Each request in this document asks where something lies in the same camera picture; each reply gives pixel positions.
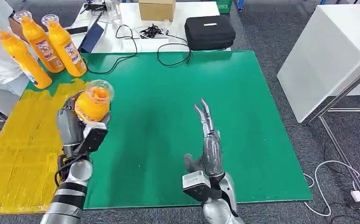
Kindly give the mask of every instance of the black tape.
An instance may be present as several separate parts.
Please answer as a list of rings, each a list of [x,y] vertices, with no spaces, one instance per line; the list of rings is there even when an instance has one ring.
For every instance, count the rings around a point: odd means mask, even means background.
[[[79,209],[84,209],[85,196],[75,196],[75,195],[55,195],[52,202],[59,202],[63,204],[70,204],[78,207]]]
[[[58,187],[58,189],[77,190],[83,192],[86,195],[88,188],[78,183],[64,182]]]

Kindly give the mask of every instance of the bottle cap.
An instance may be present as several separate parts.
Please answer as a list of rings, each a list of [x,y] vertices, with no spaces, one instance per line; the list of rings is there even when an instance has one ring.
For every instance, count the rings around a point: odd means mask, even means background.
[[[42,23],[48,28],[56,27],[57,25],[59,25],[59,17],[54,14],[45,15],[42,18]]]
[[[8,40],[11,37],[14,37],[14,34],[11,31],[10,27],[7,27],[6,29],[0,29],[0,40]]]
[[[114,97],[113,86],[100,79],[90,81],[85,87],[85,92],[95,103],[107,104]]]
[[[32,14],[26,10],[16,12],[14,14],[14,19],[21,24],[33,21]]]

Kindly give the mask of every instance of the phone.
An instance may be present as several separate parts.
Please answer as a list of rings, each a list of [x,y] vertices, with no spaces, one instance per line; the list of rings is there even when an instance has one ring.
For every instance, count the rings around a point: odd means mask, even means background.
[[[77,28],[70,28],[67,29],[68,33],[70,35],[72,34],[80,34],[80,33],[86,33],[88,31],[88,27],[77,27]]]

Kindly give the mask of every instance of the gray carpet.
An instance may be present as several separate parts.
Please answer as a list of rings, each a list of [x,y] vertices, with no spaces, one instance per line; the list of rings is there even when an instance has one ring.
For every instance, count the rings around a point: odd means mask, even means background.
[[[21,3],[21,0],[9,0],[9,2],[15,10],[29,9],[35,18],[41,18],[47,13],[56,13],[60,16],[61,21],[65,22],[62,24],[64,26],[71,24],[82,4],[81,1],[75,0],[29,0],[27,3]],[[324,159],[323,142],[327,139],[327,135],[319,122],[312,126],[297,123],[276,74],[315,6],[315,3],[296,0],[286,3],[250,2],[245,4],[245,10],[241,14],[234,7],[230,14],[236,29],[236,41],[233,49],[255,51],[301,167],[305,173],[310,175]],[[360,97],[347,98],[341,104],[360,106]],[[349,156],[349,160],[360,171],[360,113],[328,114],[326,119],[345,153]],[[329,141],[326,150],[326,159],[339,159]],[[350,178],[343,167],[336,165],[332,167],[345,175],[335,173],[327,167],[322,168],[319,172],[319,179],[328,202],[335,203],[332,205],[333,215],[331,217],[317,216],[300,202],[244,204],[239,206],[239,215],[246,223],[250,224],[360,223],[360,214],[345,207],[346,203],[351,201]],[[313,188],[312,193],[315,200],[310,202],[310,205],[322,212],[325,205],[318,190]],[[41,216],[42,214],[0,215],[0,224],[38,223]],[[84,213],[83,223],[187,224],[207,222],[203,218],[201,208],[178,208],[88,210]]]

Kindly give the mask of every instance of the black case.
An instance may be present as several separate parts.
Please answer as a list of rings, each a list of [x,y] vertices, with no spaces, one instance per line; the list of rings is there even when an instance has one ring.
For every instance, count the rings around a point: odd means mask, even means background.
[[[235,30],[224,15],[190,17],[184,28],[191,50],[219,50],[234,43]]]

